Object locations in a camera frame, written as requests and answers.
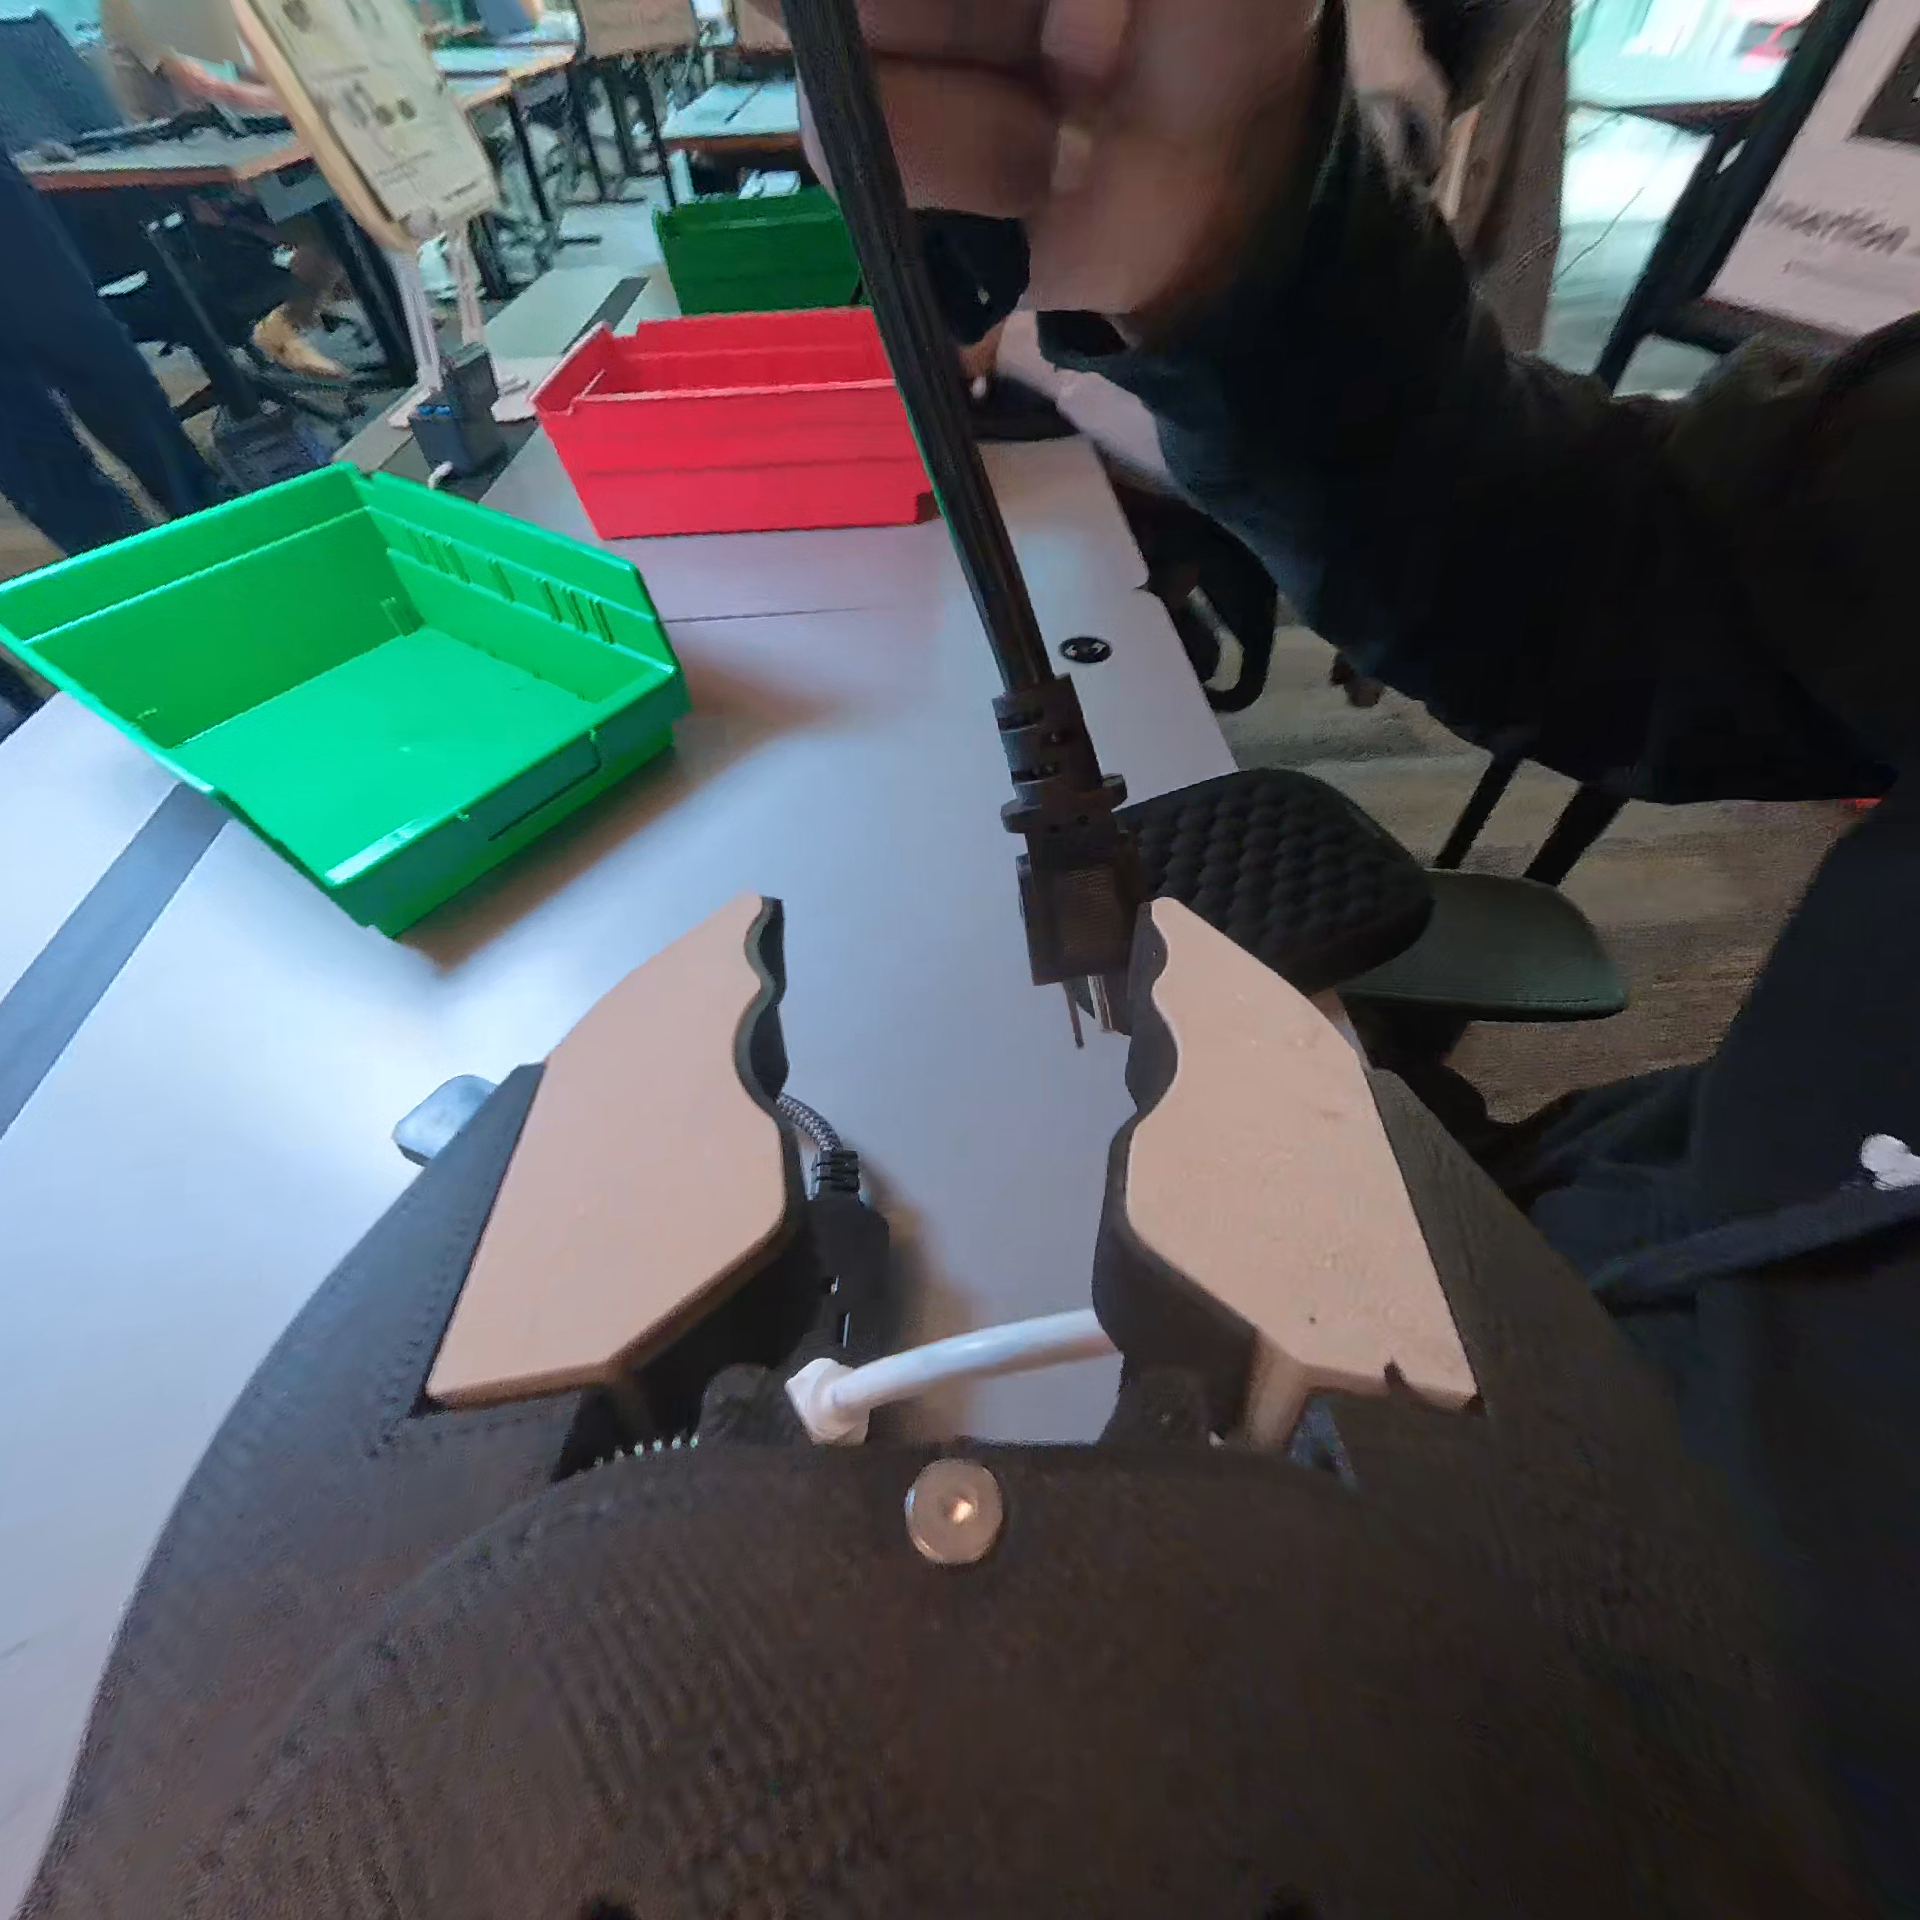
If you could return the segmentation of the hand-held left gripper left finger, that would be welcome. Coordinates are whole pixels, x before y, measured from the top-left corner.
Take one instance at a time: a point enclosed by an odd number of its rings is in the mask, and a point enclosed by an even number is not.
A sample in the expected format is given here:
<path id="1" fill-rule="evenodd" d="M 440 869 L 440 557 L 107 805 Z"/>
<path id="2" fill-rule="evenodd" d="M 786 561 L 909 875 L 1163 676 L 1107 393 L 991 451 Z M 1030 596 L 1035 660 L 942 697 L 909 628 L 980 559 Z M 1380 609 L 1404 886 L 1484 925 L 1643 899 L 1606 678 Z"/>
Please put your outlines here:
<path id="1" fill-rule="evenodd" d="M 743 893 L 546 1053 L 426 1376 L 437 1408 L 613 1385 L 791 1240 L 783 907 Z"/>

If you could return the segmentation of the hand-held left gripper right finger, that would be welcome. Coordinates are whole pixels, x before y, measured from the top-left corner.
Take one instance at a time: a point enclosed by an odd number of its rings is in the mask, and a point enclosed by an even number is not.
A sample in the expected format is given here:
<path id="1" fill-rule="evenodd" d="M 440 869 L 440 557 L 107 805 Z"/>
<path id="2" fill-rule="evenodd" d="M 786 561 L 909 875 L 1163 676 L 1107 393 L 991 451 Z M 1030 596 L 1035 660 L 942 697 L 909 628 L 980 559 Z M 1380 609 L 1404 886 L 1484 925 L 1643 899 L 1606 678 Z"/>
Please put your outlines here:
<path id="1" fill-rule="evenodd" d="M 1459 1451 L 1482 1387 L 1362 1056 L 1186 905 L 1135 927 L 1092 1309 L 1120 1412 L 1229 1451 Z"/>

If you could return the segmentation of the person's right forearm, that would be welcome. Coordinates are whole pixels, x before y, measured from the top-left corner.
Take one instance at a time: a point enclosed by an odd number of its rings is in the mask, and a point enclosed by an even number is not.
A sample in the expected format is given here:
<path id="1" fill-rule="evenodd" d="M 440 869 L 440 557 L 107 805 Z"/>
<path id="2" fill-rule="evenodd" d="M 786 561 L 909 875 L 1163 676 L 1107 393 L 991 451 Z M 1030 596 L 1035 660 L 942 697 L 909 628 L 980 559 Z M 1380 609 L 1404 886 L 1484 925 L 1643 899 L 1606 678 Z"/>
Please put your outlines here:
<path id="1" fill-rule="evenodd" d="M 1362 675 L 1632 799 L 1848 799 L 1915 773 L 1915 317 L 1752 340 L 1680 400 L 1514 353 L 1427 197 L 1312 60 L 1306 152 L 1158 331 L 1039 313 L 1174 484 Z"/>

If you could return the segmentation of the person's right hand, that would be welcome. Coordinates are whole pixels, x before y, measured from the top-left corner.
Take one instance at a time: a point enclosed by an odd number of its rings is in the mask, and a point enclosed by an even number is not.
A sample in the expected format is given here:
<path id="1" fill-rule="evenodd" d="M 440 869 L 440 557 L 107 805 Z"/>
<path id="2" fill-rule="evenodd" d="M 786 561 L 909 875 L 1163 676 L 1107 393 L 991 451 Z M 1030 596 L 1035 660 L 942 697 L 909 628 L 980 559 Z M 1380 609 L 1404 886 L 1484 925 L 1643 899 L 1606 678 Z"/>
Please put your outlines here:
<path id="1" fill-rule="evenodd" d="M 1315 150 L 1338 4 L 862 3 L 902 201 L 1018 223 L 1027 299 L 1144 339 L 1238 273 Z"/>

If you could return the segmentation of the dark green chair seat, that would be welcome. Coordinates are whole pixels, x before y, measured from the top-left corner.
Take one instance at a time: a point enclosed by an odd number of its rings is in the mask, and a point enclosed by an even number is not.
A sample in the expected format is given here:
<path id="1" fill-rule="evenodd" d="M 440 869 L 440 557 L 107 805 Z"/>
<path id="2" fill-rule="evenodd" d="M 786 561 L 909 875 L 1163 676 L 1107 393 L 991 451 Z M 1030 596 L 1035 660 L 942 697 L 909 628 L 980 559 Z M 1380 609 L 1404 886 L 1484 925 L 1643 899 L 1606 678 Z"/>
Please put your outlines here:
<path id="1" fill-rule="evenodd" d="M 1416 940 L 1335 995 L 1378 1012 L 1466 1023 L 1618 1017 L 1627 988 L 1596 925 L 1558 889 L 1524 878 L 1429 869 Z"/>

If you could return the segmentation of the person's dark clothed body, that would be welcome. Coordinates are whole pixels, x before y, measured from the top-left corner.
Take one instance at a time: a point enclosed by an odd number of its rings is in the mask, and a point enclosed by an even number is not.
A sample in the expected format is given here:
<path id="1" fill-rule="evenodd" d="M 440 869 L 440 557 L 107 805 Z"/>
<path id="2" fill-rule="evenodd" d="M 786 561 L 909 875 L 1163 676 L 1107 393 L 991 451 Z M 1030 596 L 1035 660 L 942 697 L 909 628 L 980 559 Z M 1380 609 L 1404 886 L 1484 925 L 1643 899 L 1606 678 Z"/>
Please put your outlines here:
<path id="1" fill-rule="evenodd" d="M 1716 1049 L 1488 1166 L 1735 1487 L 1864 1900 L 1918 1878 L 1918 799 L 1818 865 Z"/>

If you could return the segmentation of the bright green plastic bin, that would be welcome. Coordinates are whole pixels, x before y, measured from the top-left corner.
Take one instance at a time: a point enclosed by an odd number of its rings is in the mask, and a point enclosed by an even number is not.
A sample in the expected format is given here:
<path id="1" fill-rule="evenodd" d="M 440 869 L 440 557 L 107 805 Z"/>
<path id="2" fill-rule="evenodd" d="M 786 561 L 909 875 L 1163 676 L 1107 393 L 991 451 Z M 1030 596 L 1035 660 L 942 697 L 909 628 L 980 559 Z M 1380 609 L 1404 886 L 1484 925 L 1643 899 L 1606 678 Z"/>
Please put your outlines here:
<path id="1" fill-rule="evenodd" d="M 664 753 L 638 568 L 330 463 L 5 585 L 5 646 L 391 936 Z"/>

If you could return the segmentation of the red plastic bin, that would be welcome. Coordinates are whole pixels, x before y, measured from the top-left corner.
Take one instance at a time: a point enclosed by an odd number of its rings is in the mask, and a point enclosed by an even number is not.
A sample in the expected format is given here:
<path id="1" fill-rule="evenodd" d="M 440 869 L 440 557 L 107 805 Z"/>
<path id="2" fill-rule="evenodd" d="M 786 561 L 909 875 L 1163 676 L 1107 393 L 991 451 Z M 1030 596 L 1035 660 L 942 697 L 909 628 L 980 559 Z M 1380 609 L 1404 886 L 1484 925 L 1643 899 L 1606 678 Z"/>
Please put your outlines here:
<path id="1" fill-rule="evenodd" d="M 604 539 L 860 529 L 935 511 L 868 307 L 595 326 L 533 407 Z"/>

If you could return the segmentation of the small black device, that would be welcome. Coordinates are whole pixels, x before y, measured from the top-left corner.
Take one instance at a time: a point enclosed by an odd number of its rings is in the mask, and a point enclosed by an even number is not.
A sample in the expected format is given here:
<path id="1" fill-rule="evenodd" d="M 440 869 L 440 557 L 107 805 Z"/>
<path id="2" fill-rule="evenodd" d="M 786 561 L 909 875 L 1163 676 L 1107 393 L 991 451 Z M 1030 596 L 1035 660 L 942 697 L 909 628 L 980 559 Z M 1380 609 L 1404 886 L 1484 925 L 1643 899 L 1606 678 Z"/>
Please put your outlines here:
<path id="1" fill-rule="evenodd" d="M 415 400 L 406 429 L 428 465 L 428 484 L 491 473 L 508 456 L 508 441 L 493 417 L 499 384 L 484 343 L 462 343 L 438 363 L 438 387 Z"/>

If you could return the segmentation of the dark green plastic bin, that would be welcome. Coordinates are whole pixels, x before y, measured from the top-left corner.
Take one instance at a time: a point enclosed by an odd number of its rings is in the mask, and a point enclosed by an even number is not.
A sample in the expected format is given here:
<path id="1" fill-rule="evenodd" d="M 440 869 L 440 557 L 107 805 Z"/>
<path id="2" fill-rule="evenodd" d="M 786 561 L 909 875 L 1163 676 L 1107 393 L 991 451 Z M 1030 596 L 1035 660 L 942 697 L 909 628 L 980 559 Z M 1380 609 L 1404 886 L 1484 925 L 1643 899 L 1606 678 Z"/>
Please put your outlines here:
<path id="1" fill-rule="evenodd" d="M 819 185 L 655 208 L 654 232 L 684 317 L 840 308 L 862 299 L 845 221 Z"/>

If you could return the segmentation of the wooden sign on stand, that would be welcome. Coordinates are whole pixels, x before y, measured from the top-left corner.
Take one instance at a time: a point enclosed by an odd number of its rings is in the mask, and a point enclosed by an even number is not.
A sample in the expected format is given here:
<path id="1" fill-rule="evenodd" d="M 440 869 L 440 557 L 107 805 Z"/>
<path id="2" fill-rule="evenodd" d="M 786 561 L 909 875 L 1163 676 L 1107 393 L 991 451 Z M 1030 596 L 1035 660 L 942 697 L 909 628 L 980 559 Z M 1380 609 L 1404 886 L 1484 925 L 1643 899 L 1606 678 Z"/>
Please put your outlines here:
<path id="1" fill-rule="evenodd" d="M 464 103 L 405 3 L 231 3 L 251 63 L 359 232 L 383 256 L 415 371 L 406 398 L 445 375 L 421 254 L 440 249 L 460 345 L 484 345 L 468 229 L 499 206 L 495 171 Z"/>

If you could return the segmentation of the black easel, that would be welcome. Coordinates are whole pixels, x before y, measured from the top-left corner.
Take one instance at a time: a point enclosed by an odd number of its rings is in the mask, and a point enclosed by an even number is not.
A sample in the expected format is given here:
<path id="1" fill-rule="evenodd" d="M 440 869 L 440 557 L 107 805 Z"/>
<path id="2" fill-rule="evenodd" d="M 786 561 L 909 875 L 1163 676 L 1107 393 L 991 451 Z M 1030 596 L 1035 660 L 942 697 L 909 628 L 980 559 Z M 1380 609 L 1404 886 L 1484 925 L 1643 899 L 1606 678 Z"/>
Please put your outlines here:
<path id="1" fill-rule="evenodd" d="M 1666 128 L 1704 135 L 1708 145 L 1596 359 L 1594 375 L 1606 390 L 1618 389 L 1646 343 L 1716 356 L 1759 339 L 1812 351 L 1842 347 L 1835 331 L 1741 303 L 1712 288 L 1864 14 L 1867 3 L 1818 4 L 1783 75 L 1752 103 L 1640 110 L 1640 117 Z"/>

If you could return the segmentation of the wooden background desk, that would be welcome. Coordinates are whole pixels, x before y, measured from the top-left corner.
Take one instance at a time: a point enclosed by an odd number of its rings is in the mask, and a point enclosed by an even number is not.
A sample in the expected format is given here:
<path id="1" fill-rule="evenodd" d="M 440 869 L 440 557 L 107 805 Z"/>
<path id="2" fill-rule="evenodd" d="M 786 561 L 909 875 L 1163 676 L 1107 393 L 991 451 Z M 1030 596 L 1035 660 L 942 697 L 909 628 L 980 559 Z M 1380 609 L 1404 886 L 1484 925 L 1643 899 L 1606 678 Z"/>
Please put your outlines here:
<path id="1" fill-rule="evenodd" d="M 387 377 L 413 384 L 419 363 L 394 267 L 290 128 L 189 115 L 157 140 L 135 141 L 132 128 L 102 131 L 77 145 L 44 140 L 16 164 L 46 195 L 148 195 L 175 208 L 194 191 L 223 188 L 248 195 L 271 221 L 311 215 L 372 326 Z"/>

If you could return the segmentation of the white poster board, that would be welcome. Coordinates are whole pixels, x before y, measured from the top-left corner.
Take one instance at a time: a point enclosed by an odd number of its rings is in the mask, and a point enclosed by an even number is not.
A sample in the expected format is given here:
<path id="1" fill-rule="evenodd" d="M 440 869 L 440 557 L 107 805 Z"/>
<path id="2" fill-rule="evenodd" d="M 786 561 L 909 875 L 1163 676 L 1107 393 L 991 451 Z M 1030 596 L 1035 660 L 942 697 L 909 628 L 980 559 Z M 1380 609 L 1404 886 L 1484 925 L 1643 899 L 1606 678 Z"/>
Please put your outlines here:
<path id="1" fill-rule="evenodd" d="M 1862 4 L 1791 110 L 1708 299 L 1835 340 L 1918 308 L 1918 4 Z"/>

